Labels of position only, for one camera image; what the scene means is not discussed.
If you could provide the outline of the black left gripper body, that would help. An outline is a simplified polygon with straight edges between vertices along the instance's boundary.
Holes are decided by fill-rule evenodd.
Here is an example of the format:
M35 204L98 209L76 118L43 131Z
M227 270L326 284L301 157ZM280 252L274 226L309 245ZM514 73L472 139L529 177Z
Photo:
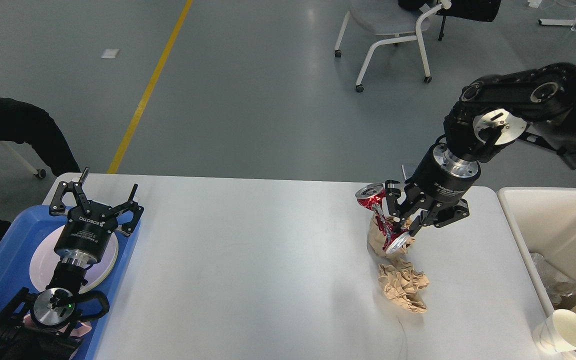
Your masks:
M54 251L62 258L86 260L98 264L105 254L111 233L118 227L117 215L105 203L91 202L89 213L78 205L67 212L67 223Z

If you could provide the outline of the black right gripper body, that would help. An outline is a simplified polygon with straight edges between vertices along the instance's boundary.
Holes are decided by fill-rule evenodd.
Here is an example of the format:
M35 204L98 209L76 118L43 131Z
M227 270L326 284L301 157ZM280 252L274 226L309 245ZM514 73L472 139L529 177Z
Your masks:
M481 173L477 161L457 157L446 144L434 144L407 182L433 200L451 207L459 203Z

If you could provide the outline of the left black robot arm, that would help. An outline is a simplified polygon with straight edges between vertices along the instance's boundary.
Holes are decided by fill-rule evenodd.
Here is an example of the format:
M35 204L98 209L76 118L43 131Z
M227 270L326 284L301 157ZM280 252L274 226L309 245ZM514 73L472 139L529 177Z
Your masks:
M24 210L0 242L0 360L91 360L144 213L131 189L87 198L89 170L60 181L50 205Z

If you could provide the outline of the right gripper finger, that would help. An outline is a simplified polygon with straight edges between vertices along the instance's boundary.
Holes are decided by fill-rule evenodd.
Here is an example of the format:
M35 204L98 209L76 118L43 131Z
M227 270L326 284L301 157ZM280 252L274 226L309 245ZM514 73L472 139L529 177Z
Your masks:
M470 215L469 204L466 199L459 199L456 204L448 205L443 202L433 202L429 209L422 209L420 214L407 228L410 236L416 235L422 227L433 226L442 228L455 223Z
M431 225L431 200L428 183L422 180L407 180L400 183L386 180L384 183L388 214L393 221L394 231L419 231Z

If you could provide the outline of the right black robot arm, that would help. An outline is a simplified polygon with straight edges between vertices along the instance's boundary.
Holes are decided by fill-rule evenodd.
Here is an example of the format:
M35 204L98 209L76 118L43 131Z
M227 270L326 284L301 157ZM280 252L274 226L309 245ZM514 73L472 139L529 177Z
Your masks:
M493 159L526 130L537 145L576 169L576 65L553 63L506 75L487 75L465 86L443 121L444 133L405 182L405 199L393 181L385 184L388 213L398 222L384 234L415 235L468 215L464 194Z

